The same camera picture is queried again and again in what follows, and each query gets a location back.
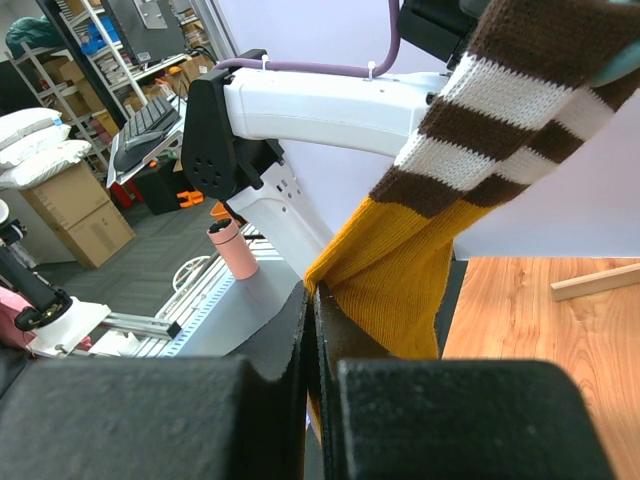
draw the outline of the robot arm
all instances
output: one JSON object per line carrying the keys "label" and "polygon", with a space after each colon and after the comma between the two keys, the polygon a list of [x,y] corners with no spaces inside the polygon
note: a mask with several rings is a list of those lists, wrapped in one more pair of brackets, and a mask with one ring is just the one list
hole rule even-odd
{"label": "robot arm", "polygon": [[393,157],[446,80],[433,73],[360,79],[214,70],[193,82],[189,92],[185,174],[195,188],[228,202],[255,225],[302,277],[333,233],[302,194],[282,149],[265,139]]}

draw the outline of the keyboard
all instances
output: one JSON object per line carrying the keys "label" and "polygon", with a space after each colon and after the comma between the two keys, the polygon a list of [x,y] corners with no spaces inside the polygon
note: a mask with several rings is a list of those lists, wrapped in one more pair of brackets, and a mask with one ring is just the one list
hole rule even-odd
{"label": "keyboard", "polygon": [[178,112],[165,97],[155,97],[129,120],[119,133],[113,159],[117,172],[138,165],[162,140],[178,120]]}

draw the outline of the striped sock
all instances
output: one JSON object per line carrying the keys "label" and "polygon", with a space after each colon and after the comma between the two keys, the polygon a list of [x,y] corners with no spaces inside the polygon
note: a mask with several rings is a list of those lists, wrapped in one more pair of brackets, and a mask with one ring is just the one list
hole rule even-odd
{"label": "striped sock", "polygon": [[391,169],[307,272],[392,353],[436,358],[454,237],[598,132],[640,72],[585,86],[640,33],[640,6],[494,0]]}

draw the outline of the box on shelf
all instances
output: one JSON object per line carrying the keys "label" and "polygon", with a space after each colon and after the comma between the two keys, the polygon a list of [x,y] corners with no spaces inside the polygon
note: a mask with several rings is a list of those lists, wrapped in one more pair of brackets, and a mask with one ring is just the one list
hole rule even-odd
{"label": "box on shelf", "polygon": [[175,73],[167,73],[164,79],[169,82],[171,90],[181,96],[186,96],[189,93],[189,80],[180,67],[173,67]]}
{"label": "box on shelf", "polygon": [[60,57],[60,58],[56,58],[55,60],[49,60],[48,62],[44,62],[42,64],[42,67],[44,68],[45,72],[47,72],[51,77],[51,80],[53,80],[54,85],[57,85],[59,83],[64,83],[64,78],[62,78],[60,69],[66,63],[69,63],[69,59],[67,57]]}
{"label": "box on shelf", "polygon": [[98,120],[100,122],[100,125],[102,125],[105,131],[112,137],[115,137],[120,131],[120,129],[116,125],[116,122],[113,121],[113,118],[111,118],[111,115],[109,115],[109,112],[107,112],[106,110],[95,113],[93,115],[93,118]]}
{"label": "box on shelf", "polygon": [[131,116],[135,115],[137,111],[142,109],[142,101],[135,93],[130,93],[129,96],[125,98],[124,102],[122,102],[122,104],[124,105],[124,109]]}
{"label": "box on shelf", "polygon": [[84,162],[21,193],[47,225],[63,230],[110,201]]}
{"label": "box on shelf", "polygon": [[207,33],[202,26],[202,22],[199,20],[184,25],[182,27],[182,31],[184,32],[184,36],[191,47],[206,45],[209,43],[209,37],[207,37]]}
{"label": "box on shelf", "polygon": [[62,243],[83,267],[98,268],[135,237],[109,201],[69,230],[57,232]]}
{"label": "box on shelf", "polygon": [[64,80],[69,82],[78,83],[84,79],[84,73],[80,70],[80,67],[76,62],[67,62],[60,67],[60,75]]}
{"label": "box on shelf", "polygon": [[[71,13],[74,16],[80,15],[85,11],[84,5],[80,0],[64,0],[64,3],[67,4],[67,7],[69,7],[69,10],[71,10]],[[100,0],[89,0],[89,4],[93,7],[99,7],[102,5]]]}
{"label": "box on shelf", "polygon": [[189,83],[191,83],[205,73],[211,71],[213,69],[213,62],[204,55],[197,55],[191,58],[191,60],[182,62],[180,64],[180,68],[184,72]]}
{"label": "box on shelf", "polygon": [[[71,110],[73,110],[73,113],[75,113],[76,117],[82,117],[87,113],[91,113],[91,109],[85,103],[82,95],[80,95],[76,87],[67,87],[62,90],[61,93]],[[68,122],[71,120],[71,116],[69,115],[69,112],[67,112],[67,109],[62,105],[62,102],[56,100],[53,103],[53,108],[62,113],[61,118],[63,121]]]}
{"label": "box on shelf", "polygon": [[76,88],[92,112],[104,110],[104,104],[100,100],[100,97],[98,97],[98,94],[86,79],[83,78],[77,82]]}
{"label": "box on shelf", "polygon": [[193,11],[193,8],[187,8],[184,12],[182,12],[180,15],[182,16],[182,18],[190,18],[195,16],[196,12]]}

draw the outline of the black bracket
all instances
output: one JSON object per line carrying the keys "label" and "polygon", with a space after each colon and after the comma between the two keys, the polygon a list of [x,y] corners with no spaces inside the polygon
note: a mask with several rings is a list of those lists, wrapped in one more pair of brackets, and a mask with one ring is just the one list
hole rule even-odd
{"label": "black bracket", "polygon": [[[241,57],[259,59],[265,54],[256,49]],[[224,98],[233,71],[212,70],[191,84],[182,146],[182,167],[193,187],[221,201],[249,186],[260,189],[260,176],[284,153],[276,140],[233,135]]]}

